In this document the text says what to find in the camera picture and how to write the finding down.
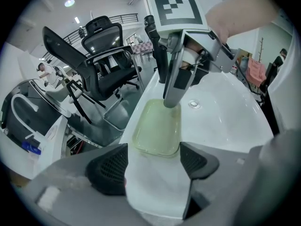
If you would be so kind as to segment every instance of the white sink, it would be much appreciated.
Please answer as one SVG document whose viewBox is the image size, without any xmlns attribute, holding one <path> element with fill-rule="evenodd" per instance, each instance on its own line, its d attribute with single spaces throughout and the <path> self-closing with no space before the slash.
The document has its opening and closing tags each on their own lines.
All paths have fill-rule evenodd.
<svg viewBox="0 0 301 226">
<path fill-rule="evenodd" d="M 132 135 L 148 100 L 162 99 L 164 84 L 156 72 L 129 120 L 120 143 L 128 143 L 127 199 L 131 206 L 152 215 L 182 218 L 190 179 L 180 155 L 147 155 L 134 148 Z M 189 106 L 196 102 L 198 109 Z M 248 153 L 273 137 L 252 94 L 231 73 L 209 73 L 191 87 L 181 102 L 181 141 Z"/>
</svg>

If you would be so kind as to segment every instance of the black office chair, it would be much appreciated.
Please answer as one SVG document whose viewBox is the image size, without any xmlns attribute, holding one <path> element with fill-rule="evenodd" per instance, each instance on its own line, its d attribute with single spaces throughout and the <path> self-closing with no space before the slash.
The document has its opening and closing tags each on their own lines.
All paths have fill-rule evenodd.
<svg viewBox="0 0 301 226">
<path fill-rule="evenodd" d="M 113 95 L 115 90 L 126 83 L 127 80 L 130 80 L 134 75 L 138 76 L 142 90 L 144 90 L 139 70 L 135 61 L 134 68 L 122 68 L 117 71 L 111 72 L 101 77 L 100 79 L 98 78 L 96 72 L 95 63 L 97 60 L 102 60 L 108 56 L 115 55 L 120 52 L 126 53 L 127 56 L 132 57 L 133 52 L 130 46 L 113 48 L 111 50 L 87 58 L 85 55 L 80 53 L 73 46 L 71 46 L 64 39 L 62 39 L 47 27 L 43 28 L 43 40 L 45 48 L 50 54 L 57 57 L 65 64 L 69 65 L 81 76 L 84 93 L 97 101 L 104 101 L 108 99 L 111 95 Z M 119 129 L 108 120 L 106 120 L 106 117 L 109 111 L 117 106 L 121 100 L 122 97 L 120 97 L 119 100 L 103 115 L 103 119 L 119 131 L 123 131 L 124 129 Z"/>
<path fill-rule="evenodd" d="M 118 23 L 115 24 L 100 24 L 99 27 L 93 26 L 91 28 L 91 22 L 86 25 L 88 27 L 89 33 L 88 35 L 81 41 L 84 49 L 89 52 L 91 55 L 96 55 L 98 53 L 107 51 L 112 48 L 119 48 L 123 46 L 123 34 L 122 34 L 122 26 Z M 133 65 L 132 58 L 126 53 L 117 53 L 114 54 L 113 59 L 117 63 L 118 66 L 112 67 L 110 59 L 105 58 L 103 60 L 98 61 L 100 66 L 100 72 L 102 75 L 106 75 L 110 72 L 115 72 L 120 68 L 130 68 Z M 127 81 L 125 84 L 130 84 L 136 86 L 139 89 L 139 85 Z"/>
</svg>

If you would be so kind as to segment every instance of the mesh chair back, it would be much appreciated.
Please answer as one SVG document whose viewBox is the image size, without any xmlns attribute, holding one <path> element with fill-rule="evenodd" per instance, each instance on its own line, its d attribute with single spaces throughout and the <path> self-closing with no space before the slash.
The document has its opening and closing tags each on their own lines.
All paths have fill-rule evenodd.
<svg viewBox="0 0 301 226">
<path fill-rule="evenodd" d="M 87 59 L 85 55 L 48 27 L 43 28 L 43 40 L 45 48 L 50 54 L 69 65 L 82 77 L 83 86 L 86 91 L 90 91 L 91 86 L 94 85 L 97 85 L 98 88 L 97 73 L 94 66 L 85 65 L 84 62 Z"/>
<path fill-rule="evenodd" d="M 126 195 L 124 175 L 127 165 L 127 144 L 122 144 L 93 159 L 86 167 L 86 177 L 105 195 Z"/>
<path fill-rule="evenodd" d="M 100 31 L 88 35 L 81 43 L 92 55 L 123 46 L 122 27 L 120 24 L 111 24 Z"/>
<path fill-rule="evenodd" d="M 110 24 L 85 37 L 81 44 L 91 55 L 121 47 L 123 46 L 122 26 L 118 23 Z M 129 68 L 132 66 L 132 59 L 125 53 L 115 54 L 113 58 L 120 67 Z M 110 66 L 107 59 L 104 60 L 104 63 Z"/>
<path fill-rule="evenodd" d="M 112 22 L 107 16 L 97 17 L 86 24 L 87 34 L 93 34 L 97 30 L 103 29 L 111 24 Z"/>
</svg>

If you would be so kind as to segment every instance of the floor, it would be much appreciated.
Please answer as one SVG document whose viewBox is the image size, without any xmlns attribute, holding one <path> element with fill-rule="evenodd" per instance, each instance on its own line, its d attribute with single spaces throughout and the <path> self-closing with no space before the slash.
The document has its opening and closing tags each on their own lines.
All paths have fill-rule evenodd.
<svg viewBox="0 0 301 226">
<path fill-rule="evenodd" d="M 154 74 L 154 68 L 157 67 L 156 60 L 152 56 L 150 58 L 150 61 L 148 61 L 147 55 L 144 55 L 142 63 L 140 56 L 136 57 L 138 66 L 142 68 L 140 75 L 144 88 L 150 82 Z M 140 85 L 137 79 L 131 80 L 131 82 Z M 133 85 L 122 86 L 120 92 L 123 100 L 109 113 L 107 119 L 118 128 L 125 128 L 143 92 L 141 88 L 137 90 Z M 113 95 L 106 101 L 102 101 L 102 103 L 110 108 L 116 101 L 117 98 Z M 79 104 L 92 121 L 92 124 L 89 124 L 83 117 L 73 116 L 68 120 L 72 127 L 100 146 L 108 146 L 119 142 L 122 131 L 114 129 L 103 120 L 106 109 L 98 104 L 88 102 L 84 97 L 79 98 Z M 93 149 L 93 147 L 87 145 L 85 150 Z"/>
</svg>

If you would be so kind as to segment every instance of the towel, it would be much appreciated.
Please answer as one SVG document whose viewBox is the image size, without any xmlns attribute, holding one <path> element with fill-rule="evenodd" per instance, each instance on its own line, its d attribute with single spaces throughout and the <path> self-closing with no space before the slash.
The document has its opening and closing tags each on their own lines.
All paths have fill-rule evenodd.
<svg viewBox="0 0 301 226">
<path fill-rule="evenodd" d="M 265 66 L 256 60 L 249 58 L 248 69 L 246 71 L 246 79 L 257 87 L 266 80 Z"/>
</svg>

